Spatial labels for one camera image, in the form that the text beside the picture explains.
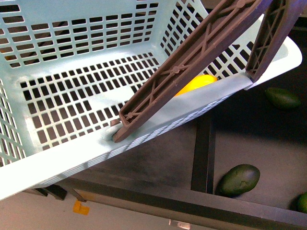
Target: floor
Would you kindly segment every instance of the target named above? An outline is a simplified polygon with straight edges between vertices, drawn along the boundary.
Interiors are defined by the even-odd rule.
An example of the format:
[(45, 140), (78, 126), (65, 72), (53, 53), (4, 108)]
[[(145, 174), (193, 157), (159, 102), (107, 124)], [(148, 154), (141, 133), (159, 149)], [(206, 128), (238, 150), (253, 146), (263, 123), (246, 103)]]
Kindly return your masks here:
[[(0, 202), (2, 230), (175, 230), (169, 220), (121, 208), (86, 202), (87, 216), (74, 213), (76, 199), (67, 195), (64, 201), (52, 196), (19, 193)], [(193, 230), (210, 230), (192, 226)]]

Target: brown plastic piece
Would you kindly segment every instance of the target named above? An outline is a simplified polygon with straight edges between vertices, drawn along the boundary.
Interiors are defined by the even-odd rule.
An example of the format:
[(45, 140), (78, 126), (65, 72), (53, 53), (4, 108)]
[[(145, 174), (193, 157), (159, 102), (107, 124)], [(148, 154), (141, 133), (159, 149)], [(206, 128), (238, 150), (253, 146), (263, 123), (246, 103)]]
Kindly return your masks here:
[(246, 65), (253, 82), (265, 72), (306, 5), (307, 0), (272, 1)]
[(123, 127), (115, 142), (128, 137), (197, 74), (214, 61), (268, 8), (271, 0), (224, 0), (122, 107)]
[[(273, 19), (273, 28), (280, 23), (286, 24), (283, 33), (280, 26), (275, 32), (272, 26), (266, 31), (265, 22), (262, 24), (256, 47), (261, 45), (263, 36), (273, 37), (265, 47), (272, 44), (266, 52), (260, 53), (254, 48), (254, 59), (249, 60), (248, 72), (254, 81), (265, 71), (272, 57), (276, 54), (284, 38), (298, 17), (298, 7), (303, 9), (306, 0), (224, 0), (200, 23), (179, 48), (163, 63), (149, 80), (122, 107), (119, 117), (123, 127), (113, 136), (115, 142), (127, 138), (134, 130), (143, 125), (163, 105), (172, 99), (187, 83), (213, 62), (239, 36), (241, 36), (270, 6), (264, 21)], [(274, 20), (275, 10), (283, 11), (281, 19)]]

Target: gray surface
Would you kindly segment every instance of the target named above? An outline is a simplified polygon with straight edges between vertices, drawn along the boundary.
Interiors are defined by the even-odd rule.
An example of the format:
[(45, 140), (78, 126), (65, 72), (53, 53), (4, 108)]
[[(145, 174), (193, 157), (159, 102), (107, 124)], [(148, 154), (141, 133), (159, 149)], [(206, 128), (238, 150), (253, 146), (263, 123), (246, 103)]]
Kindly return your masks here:
[(236, 199), (289, 209), (307, 191), (307, 148), (303, 145), (252, 135), (217, 132), (214, 187), (239, 164), (259, 168), (257, 186)]
[(91, 170), (190, 189), (195, 137), (196, 121), (191, 121)]

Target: avocado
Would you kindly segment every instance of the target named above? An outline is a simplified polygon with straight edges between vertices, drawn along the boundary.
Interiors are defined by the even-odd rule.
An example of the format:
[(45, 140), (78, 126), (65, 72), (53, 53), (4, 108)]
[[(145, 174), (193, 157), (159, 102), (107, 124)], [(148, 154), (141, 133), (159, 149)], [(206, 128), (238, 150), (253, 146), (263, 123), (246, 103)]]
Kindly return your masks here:
[(252, 190), (258, 183), (260, 171), (253, 165), (240, 164), (232, 168), (221, 179), (218, 193), (234, 197)]
[(307, 213), (307, 192), (299, 197), (297, 202), (297, 210)]
[(265, 91), (265, 95), (278, 109), (294, 109), (301, 104), (298, 96), (285, 89), (270, 87)]

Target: basket slot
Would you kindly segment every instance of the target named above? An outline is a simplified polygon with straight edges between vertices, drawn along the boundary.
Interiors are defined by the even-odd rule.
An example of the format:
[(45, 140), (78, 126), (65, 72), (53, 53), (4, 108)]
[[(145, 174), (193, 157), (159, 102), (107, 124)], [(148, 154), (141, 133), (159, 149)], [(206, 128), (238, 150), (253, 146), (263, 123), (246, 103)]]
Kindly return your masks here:
[(135, 13), (32, 25), (28, 25), (22, 7), (0, 6), (3, 12), (11, 10), (0, 26), (0, 35), (5, 34), (0, 37), (0, 51), (13, 52), (5, 55), (5, 60), (11, 68), (17, 68), (146, 42), (152, 35), (158, 6), (158, 2), (137, 3)]
[(108, 126), (127, 100), (95, 109), (91, 98), (121, 87), (135, 92), (158, 66), (150, 52), (20, 82), (36, 129), (32, 139), (46, 150)]

